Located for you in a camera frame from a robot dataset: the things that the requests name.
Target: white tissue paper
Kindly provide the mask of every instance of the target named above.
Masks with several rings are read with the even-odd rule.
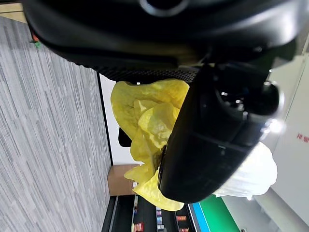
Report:
[[[266,193],[277,179],[277,165],[270,149],[259,142],[234,174],[214,192],[216,197],[247,197]]]

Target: blue stripe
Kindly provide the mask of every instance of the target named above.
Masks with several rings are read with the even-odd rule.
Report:
[[[193,205],[195,215],[197,216],[197,221],[198,221],[199,227],[201,228],[201,232],[210,232],[200,204],[194,203],[192,205]]]

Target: gray carpet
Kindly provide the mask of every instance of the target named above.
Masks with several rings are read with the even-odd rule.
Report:
[[[111,165],[96,73],[0,17],[0,231],[99,232]]]

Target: wooden panel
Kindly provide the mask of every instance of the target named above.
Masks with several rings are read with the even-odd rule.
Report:
[[[16,20],[22,23],[27,22],[23,12],[0,13],[0,16]]]
[[[0,5],[0,13],[23,11],[23,7],[20,3],[2,4]]]
[[[107,180],[111,196],[134,195],[133,181],[124,177],[124,174],[130,169],[136,167],[136,164],[114,165],[111,167]]]

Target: yellow tissue paper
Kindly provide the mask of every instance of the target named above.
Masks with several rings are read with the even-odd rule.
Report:
[[[162,148],[167,144],[189,86],[181,80],[148,85],[118,82],[111,96],[112,110],[121,129],[132,140],[131,155],[144,162],[125,174],[139,184],[133,189],[152,204],[169,211],[183,203],[162,195],[157,186]]]

